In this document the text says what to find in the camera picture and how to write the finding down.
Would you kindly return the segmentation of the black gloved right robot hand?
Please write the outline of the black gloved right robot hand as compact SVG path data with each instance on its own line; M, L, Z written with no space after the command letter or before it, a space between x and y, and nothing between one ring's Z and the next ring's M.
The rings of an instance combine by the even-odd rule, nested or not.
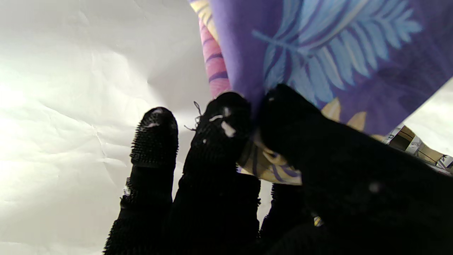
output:
M260 181L237 171L251 106L225 92L199 118L174 199L175 117L161 107L143 116L103 254L452 254L451 176L329 120L283 84L266 95L258 121L265 145L302 181L273 185L261 227Z

